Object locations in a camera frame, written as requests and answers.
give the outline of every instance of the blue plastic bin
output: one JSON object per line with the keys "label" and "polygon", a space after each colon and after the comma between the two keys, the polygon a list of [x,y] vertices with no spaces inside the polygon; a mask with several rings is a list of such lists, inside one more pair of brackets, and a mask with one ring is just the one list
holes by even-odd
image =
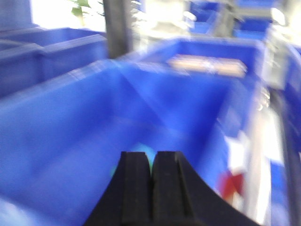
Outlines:
{"label": "blue plastic bin", "polygon": [[191,1],[190,12],[196,16],[191,33],[212,34],[219,22],[223,4],[219,2]]}
{"label": "blue plastic bin", "polygon": [[[177,55],[192,55],[205,57],[220,57],[240,60],[246,66],[245,79],[258,79],[261,77],[262,64],[264,62],[264,45],[255,40],[233,40],[223,38],[177,38],[166,40],[154,45],[147,52],[140,51],[130,53],[120,60],[131,62],[144,62],[157,67],[171,67],[170,59]],[[186,71],[188,74],[210,74]]]}
{"label": "blue plastic bin", "polygon": [[263,40],[266,38],[266,31],[273,21],[264,17],[245,17],[243,21],[236,21],[233,29],[233,36],[245,39]]}
{"label": "blue plastic bin", "polygon": [[217,12],[202,10],[195,14],[195,16],[197,20],[194,23],[194,27],[189,29],[191,33],[209,34],[213,32]]}
{"label": "blue plastic bin", "polygon": [[0,1],[0,31],[32,26],[30,0]]}
{"label": "blue plastic bin", "polygon": [[236,4],[242,8],[271,8],[278,2],[278,0],[237,0]]}
{"label": "blue plastic bin", "polygon": [[231,133],[242,129],[252,90],[224,77],[96,62],[3,99],[0,194],[15,211],[0,221],[26,209],[31,226],[82,225],[124,150],[181,150],[215,174],[206,159],[220,150],[203,155],[211,131],[233,120]]}
{"label": "blue plastic bin", "polygon": [[108,57],[106,39],[90,30],[33,28],[6,32],[0,34],[0,39],[42,46],[44,80]]}
{"label": "blue plastic bin", "polygon": [[0,40],[0,97],[43,81],[36,44]]}

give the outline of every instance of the bright light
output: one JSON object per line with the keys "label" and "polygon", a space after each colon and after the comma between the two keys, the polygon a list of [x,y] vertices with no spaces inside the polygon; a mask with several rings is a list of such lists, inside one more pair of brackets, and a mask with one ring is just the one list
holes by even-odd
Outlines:
{"label": "bright light", "polygon": [[273,20],[277,21],[281,26],[285,26],[285,16],[279,9],[272,8],[271,14]]}
{"label": "bright light", "polygon": [[32,21],[41,27],[79,28],[79,20],[71,13],[73,2],[68,0],[32,0]]}

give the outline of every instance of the green plant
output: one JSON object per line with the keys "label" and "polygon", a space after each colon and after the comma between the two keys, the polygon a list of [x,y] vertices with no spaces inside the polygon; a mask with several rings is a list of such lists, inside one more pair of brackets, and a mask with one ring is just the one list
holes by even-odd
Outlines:
{"label": "green plant", "polygon": [[[83,9],[85,7],[87,8],[92,8],[90,5],[89,5],[89,2],[88,0],[70,0],[74,3],[74,7],[72,8],[72,13],[80,19],[81,21],[81,24],[84,26],[85,23],[84,23],[84,14],[87,13],[85,12]],[[99,3],[100,5],[103,5],[102,1],[96,1],[97,3]]]}

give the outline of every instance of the blue storage crate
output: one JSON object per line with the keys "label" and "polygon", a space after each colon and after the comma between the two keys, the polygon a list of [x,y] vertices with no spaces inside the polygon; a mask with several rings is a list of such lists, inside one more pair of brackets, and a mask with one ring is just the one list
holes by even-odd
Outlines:
{"label": "blue storage crate", "polygon": [[[171,67],[168,63],[177,55],[220,57],[240,60],[246,66],[246,80],[261,77],[265,47],[259,41],[222,38],[177,38],[150,47],[146,52],[133,52],[120,58],[132,62]],[[186,70],[188,74],[215,75],[214,70],[205,73]]]}
{"label": "blue storage crate", "polygon": [[0,31],[32,26],[30,0],[0,1]]}
{"label": "blue storage crate", "polygon": [[41,58],[45,80],[108,57],[105,38],[90,30],[33,28],[6,32],[0,39],[44,47]]}
{"label": "blue storage crate", "polygon": [[195,16],[197,17],[197,20],[194,23],[194,27],[189,29],[191,33],[209,34],[213,32],[217,12],[202,10],[195,14]]}
{"label": "blue storage crate", "polygon": [[0,40],[0,97],[43,81],[36,44]]}
{"label": "blue storage crate", "polygon": [[222,3],[213,1],[190,1],[190,12],[197,14],[200,10],[220,11]]}
{"label": "blue storage crate", "polygon": [[272,19],[264,17],[245,17],[243,21],[236,21],[233,36],[246,39],[263,40],[266,31],[272,23]]}
{"label": "blue storage crate", "polygon": [[1,197],[32,210],[31,226],[36,219],[80,226],[121,151],[181,150],[195,169],[203,162],[215,174],[204,159],[227,156],[205,154],[211,131],[231,121],[238,123],[220,136],[243,129],[252,94],[253,85],[224,77],[109,62],[24,90],[0,102]]}
{"label": "blue storage crate", "polygon": [[242,8],[272,8],[278,0],[237,0],[236,4]]}
{"label": "blue storage crate", "polygon": [[224,5],[219,2],[191,1],[190,12],[196,16],[191,33],[212,34],[219,23]]}

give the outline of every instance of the bin rim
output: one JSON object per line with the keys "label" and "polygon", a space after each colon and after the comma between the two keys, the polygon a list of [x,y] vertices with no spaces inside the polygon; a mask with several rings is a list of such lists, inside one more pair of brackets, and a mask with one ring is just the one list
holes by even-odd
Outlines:
{"label": "bin rim", "polygon": [[213,3],[217,5],[217,10],[213,10],[213,9],[204,9],[205,11],[211,10],[211,11],[215,11],[217,13],[221,12],[224,8],[226,8],[227,3],[223,2],[223,1],[219,1],[219,0],[189,0],[190,2],[194,2],[194,3]]}
{"label": "bin rim", "polygon": [[241,30],[241,25],[246,22],[245,19],[268,21],[270,25],[273,23],[273,19],[270,16],[242,16],[242,19],[243,21],[237,21],[234,23],[233,30]]}
{"label": "bin rim", "polygon": [[166,39],[155,43],[146,49],[137,50],[134,52],[130,52],[118,58],[120,61],[130,61],[130,62],[138,62],[143,58],[152,55],[157,52],[159,49],[163,49],[166,46],[175,45],[181,42],[203,42],[205,44],[220,44],[220,45],[241,45],[241,46],[253,46],[260,51],[264,52],[265,45],[260,40],[250,40],[250,39],[237,39],[237,38],[220,38],[220,37],[208,37],[208,36],[179,36],[176,38]]}
{"label": "bin rim", "polygon": [[[194,22],[194,27],[189,29],[189,32],[193,35],[210,35],[212,34],[215,29],[216,29],[216,25],[218,24],[218,20],[220,19],[219,17],[219,13],[217,11],[214,10],[204,10],[204,11],[210,11],[212,12],[212,14],[209,16],[209,18],[207,19],[207,21],[205,22],[201,22],[201,21],[195,21]],[[200,32],[194,32],[193,29],[197,26],[197,25],[201,25],[203,27],[207,27],[207,31],[205,33],[200,33]]]}
{"label": "bin rim", "polygon": [[235,33],[241,33],[241,34],[264,34],[264,36],[267,36],[265,32],[258,32],[258,31],[248,31],[248,30],[240,30],[240,29],[233,29],[233,32]]}
{"label": "bin rim", "polygon": [[10,32],[14,30],[21,30],[21,29],[32,29],[37,27],[37,24],[27,24],[27,25],[19,25],[15,27],[0,27],[0,32]]}
{"label": "bin rim", "polygon": [[9,30],[4,33],[0,33],[0,37],[5,37],[7,35],[17,35],[17,34],[23,34],[23,33],[35,33],[35,32],[45,32],[45,31],[56,31],[56,30],[80,30],[80,31],[89,31],[89,32],[97,32],[101,33],[99,31],[93,31],[88,28],[72,28],[72,27],[59,27],[59,28],[45,28],[45,27],[30,27],[30,28],[22,28],[22,29],[13,29]]}
{"label": "bin rim", "polygon": [[20,58],[30,54],[39,54],[42,47],[34,43],[15,42],[10,40],[0,40],[0,43],[16,45],[13,48],[2,50],[0,54],[0,64],[11,62],[16,58]]}
{"label": "bin rim", "polygon": [[71,49],[74,47],[89,45],[92,43],[106,42],[106,40],[107,39],[101,36],[100,34],[93,34],[86,37],[81,37],[44,46],[43,52],[50,54],[58,51]]}
{"label": "bin rim", "polygon": [[217,4],[219,5],[219,9],[217,11],[215,10],[203,10],[203,11],[213,11],[214,13],[211,14],[211,16],[208,18],[208,20],[206,22],[197,22],[195,21],[195,24],[208,24],[209,29],[206,33],[198,33],[198,32],[193,32],[190,29],[190,34],[192,35],[212,35],[214,34],[214,32],[216,31],[218,25],[220,23],[222,23],[222,19],[223,19],[223,14],[225,12],[223,12],[226,9],[226,4],[225,3],[221,3],[221,2],[217,2]]}
{"label": "bin rim", "polygon": [[38,83],[27,89],[22,89],[12,93],[11,95],[0,99],[0,114],[22,105],[30,99],[37,98],[41,94],[53,92],[61,87],[71,85],[90,76],[98,76],[98,73],[112,68],[117,68],[117,62],[110,59],[98,60],[82,68],[74,69],[63,75]]}
{"label": "bin rim", "polygon": [[251,8],[251,9],[267,9],[267,8],[272,8],[275,7],[279,4],[281,4],[282,0],[268,0],[266,1],[266,4],[252,4],[253,2],[262,2],[262,0],[252,0],[252,1],[247,1],[247,0],[236,0],[236,5],[241,7],[241,8]]}

